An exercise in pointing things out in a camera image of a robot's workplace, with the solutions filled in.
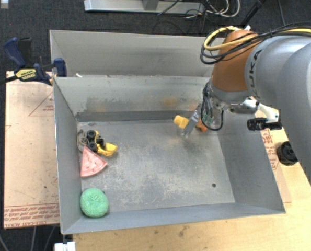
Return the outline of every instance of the metal stand base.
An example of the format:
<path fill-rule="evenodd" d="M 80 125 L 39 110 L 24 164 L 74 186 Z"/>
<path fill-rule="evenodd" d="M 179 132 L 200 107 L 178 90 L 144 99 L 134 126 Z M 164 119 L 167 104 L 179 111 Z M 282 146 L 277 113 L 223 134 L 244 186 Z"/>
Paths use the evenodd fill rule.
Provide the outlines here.
<path fill-rule="evenodd" d="M 171 6 L 172 1 L 159 1 L 155 9 L 145 10 L 143 0 L 85 0 L 86 12 L 139 12 L 139 13 L 161 13 Z M 195 2 L 178 2 L 166 13 L 170 14 L 196 14 L 198 10 L 202 12 L 204 6 Z"/>

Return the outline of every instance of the gray metal bin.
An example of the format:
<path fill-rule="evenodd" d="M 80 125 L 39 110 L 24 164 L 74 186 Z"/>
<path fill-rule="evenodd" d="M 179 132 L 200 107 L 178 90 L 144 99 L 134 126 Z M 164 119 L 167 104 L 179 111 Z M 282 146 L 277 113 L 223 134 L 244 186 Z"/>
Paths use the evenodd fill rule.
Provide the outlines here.
<path fill-rule="evenodd" d="M 261 134 L 246 127 L 252 116 L 226 112 L 221 131 L 196 129 L 188 138 L 173 123 L 195 109 L 210 75 L 199 61 L 202 42 L 51 31 L 52 59 L 68 69 L 53 83 L 63 234 L 284 213 Z M 87 178 L 79 175 L 79 129 L 118 146 L 104 157 L 108 166 Z M 109 200 L 98 219 L 80 209 L 90 187 Z"/>

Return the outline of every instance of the yellow cable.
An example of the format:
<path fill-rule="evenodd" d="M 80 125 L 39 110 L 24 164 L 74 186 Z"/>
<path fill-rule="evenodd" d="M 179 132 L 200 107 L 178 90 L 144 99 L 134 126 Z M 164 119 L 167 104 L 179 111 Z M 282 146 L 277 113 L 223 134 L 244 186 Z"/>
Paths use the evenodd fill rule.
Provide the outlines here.
<path fill-rule="evenodd" d="M 236 30 L 240 30 L 239 28 L 236 28 L 236 27 L 233 27 L 233 26 L 228 26 L 228 27 L 225 27 L 225 28 L 220 28 L 218 30 L 215 30 L 212 34 L 210 34 L 206 40 L 204 41 L 204 48 L 207 49 L 207 50 L 210 50 L 209 48 L 214 48 L 214 47 L 209 47 L 208 44 L 209 42 L 211 41 L 211 39 L 213 37 L 215 37 L 217 34 L 221 33 L 222 31 L 236 31 Z"/>
<path fill-rule="evenodd" d="M 311 29 L 305 29 L 305 28 L 296 28 L 296 29 L 290 29 L 290 30 L 286 30 L 286 31 L 281 31 L 281 33 L 283 32 L 305 32 L 305 33 L 311 33 Z"/>
<path fill-rule="evenodd" d="M 214 51 L 214 50 L 219 50 L 221 48 L 224 48 L 224 47 L 228 47 L 228 46 L 231 46 L 231 45 L 234 45 L 234 44 L 239 44 L 239 43 L 242 43 L 242 42 L 246 42 L 248 41 L 248 39 L 250 37 L 244 37 L 244 38 L 241 38 L 241 39 L 238 39 L 238 40 L 235 40 L 235 41 L 231 41 L 231 42 L 228 42 L 228 43 L 225 43 L 225 44 L 220 44 L 220 45 L 216 45 L 214 47 L 209 47 L 208 46 L 208 43 L 210 42 L 210 40 L 216 36 L 217 34 L 219 34 L 220 32 L 222 31 L 225 31 L 225 30 L 231 30 L 231 31 L 236 31 L 236 30 L 239 30 L 239 28 L 236 28 L 236 27 L 233 27 L 233 26 L 229 26 L 229 27 L 226 27 L 226 28 L 220 28 L 216 31 L 214 31 L 212 34 L 210 34 L 206 40 L 204 41 L 204 48 L 206 50 L 209 50 L 209 51 Z M 282 31 L 280 33 L 286 33 L 286 32 L 304 32 L 304 33 L 311 33 L 311 29 L 305 29 L 305 28 L 296 28 L 296 29 L 290 29 L 290 30 L 286 30 L 286 31 Z"/>

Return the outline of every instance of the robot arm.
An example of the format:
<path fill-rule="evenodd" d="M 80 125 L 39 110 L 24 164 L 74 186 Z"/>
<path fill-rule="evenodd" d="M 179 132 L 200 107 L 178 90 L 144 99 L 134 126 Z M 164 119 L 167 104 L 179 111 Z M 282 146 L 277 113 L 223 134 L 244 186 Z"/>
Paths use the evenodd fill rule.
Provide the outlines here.
<path fill-rule="evenodd" d="M 222 31 L 230 33 L 222 45 L 213 47 Z M 262 34 L 221 28 L 206 38 L 201 60 L 215 64 L 203 90 L 202 123 L 219 130 L 224 111 L 261 110 L 266 117 L 249 120 L 248 129 L 284 127 L 311 183 L 311 25 L 289 25 Z"/>

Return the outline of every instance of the green foam ball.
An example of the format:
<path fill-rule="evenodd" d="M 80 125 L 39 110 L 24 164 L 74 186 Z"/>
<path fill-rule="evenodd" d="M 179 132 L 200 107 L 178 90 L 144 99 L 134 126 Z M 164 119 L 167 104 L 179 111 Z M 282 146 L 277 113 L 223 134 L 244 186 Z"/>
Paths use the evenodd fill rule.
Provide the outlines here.
<path fill-rule="evenodd" d="M 108 212 L 109 201 L 101 190 L 89 188 L 82 193 L 80 206 L 84 215 L 90 218 L 100 218 Z"/>

